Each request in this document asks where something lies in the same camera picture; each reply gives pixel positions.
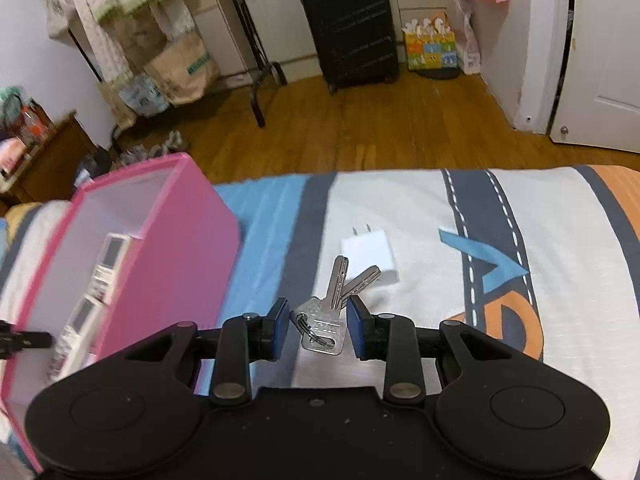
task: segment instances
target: pink bin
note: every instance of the pink bin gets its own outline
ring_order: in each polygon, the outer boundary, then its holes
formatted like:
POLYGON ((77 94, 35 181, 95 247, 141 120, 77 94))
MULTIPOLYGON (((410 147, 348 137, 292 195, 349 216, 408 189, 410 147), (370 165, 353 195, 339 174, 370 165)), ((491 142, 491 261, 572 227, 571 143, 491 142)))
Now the pink bin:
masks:
MULTIPOLYGON (((239 248, 238 222, 191 157, 178 154, 110 173, 74 196, 16 330, 62 332, 109 232, 134 240, 97 338, 98 359, 182 320, 201 329, 215 326, 239 248)), ((17 354, 7 363, 0 391, 14 432, 36 466, 24 415, 46 387, 52 355, 52 349, 17 354)))

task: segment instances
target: white door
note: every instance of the white door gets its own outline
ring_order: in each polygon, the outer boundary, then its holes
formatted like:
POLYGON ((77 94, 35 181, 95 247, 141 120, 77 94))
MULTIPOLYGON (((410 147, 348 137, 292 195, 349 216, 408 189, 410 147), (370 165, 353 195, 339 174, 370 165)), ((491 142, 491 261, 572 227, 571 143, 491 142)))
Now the white door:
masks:
POLYGON ((640 152, 640 0, 575 0, 551 137, 640 152))

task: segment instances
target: metal key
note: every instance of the metal key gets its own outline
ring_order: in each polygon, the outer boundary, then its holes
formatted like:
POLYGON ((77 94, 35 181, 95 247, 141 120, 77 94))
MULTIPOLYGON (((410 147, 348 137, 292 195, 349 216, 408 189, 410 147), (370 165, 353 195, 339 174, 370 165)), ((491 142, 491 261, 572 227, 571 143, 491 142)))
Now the metal key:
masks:
MULTIPOLYGON (((379 276, 380 269, 378 268, 378 266, 371 266, 369 267, 369 269, 360 273, 349 283, 347 283, 342 289, 342 297, 340 298, 340 309, 346 307, 349 296, 357 296, 371 283, 378 279, 379 276)), ((308 323, 309 318, 312 315, 318 314, 319 311, 320 300, 313 297, 291 311, 291 322, 303 336, 308 335, 311 341, 314 341, 321 346, 331 346, 331 343, 313 333, 313 330, 308 323)))
POLYGON ((342 352, 347 325, 343 320, 340 320, 340 311, 342 309, 342 288, 348 267, 349 261, 344 256, 338 256, 335 259, 326 296, 320 301, 320 310, 308 320, 312 333, 322 339, 322 344, 311 340, 309 335, 305 335, 302 338, 303 348, 331 355, 338 355, 342 352))
POLYGON ((357 296, 371 283, 375 282, 382 272, 377 265, 370 266, 347 283, 342 289, 342 297, 340 298, 340 309, 347 306, 349 296, 357 296))
POLYGON ((308 323, 309 318, 317 314, 319 311, 320 299, 314 296, 310 300, 305 301, 305 303, 300 304, 293 309, 289 314, 289 318, 303 337, 308 336, 308 338, 316 344, 330 347, 333 343, 314 334, 311 329, 311 325, 308 323))

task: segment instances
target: paper bag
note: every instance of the paper bag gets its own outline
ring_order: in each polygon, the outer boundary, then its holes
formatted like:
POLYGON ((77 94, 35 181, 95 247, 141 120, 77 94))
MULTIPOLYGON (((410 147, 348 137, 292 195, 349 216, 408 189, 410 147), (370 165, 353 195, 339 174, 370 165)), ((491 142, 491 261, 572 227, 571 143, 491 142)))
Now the paper bag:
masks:
POLYGON ((173 105, 193 103, 220 76, 220 69, 197 32, 164 49, 145 66, 146 73, 173 105))
POLYGON ((109 106, 111 114, 116 119, 116 124, 121 130, 126 130, 132 127, 138 116, 122 101, 118 93, 112 89, 107 83, 98 83, 98 90, 100 95, 104 99, 104 102, 109 106))
POLYGON ((120 43, 134 74, 144 72, 145 66, 167 46, 166 36, 148 6, 112 20, 103 28, 120 43))

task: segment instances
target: wooden dresser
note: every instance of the wooden dresser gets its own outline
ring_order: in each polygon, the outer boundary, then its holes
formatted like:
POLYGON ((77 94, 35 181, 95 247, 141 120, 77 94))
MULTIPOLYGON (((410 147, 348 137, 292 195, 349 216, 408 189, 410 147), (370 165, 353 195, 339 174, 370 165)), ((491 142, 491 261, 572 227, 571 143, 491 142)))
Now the wooden dresser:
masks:
POLYGON ((50 127, 49 137, 34 146, 14 174, 0 182, 2 209, 25 202, 69 200, 74 193, 76 170, 96 147, 82 129, 75 112, 50 127))

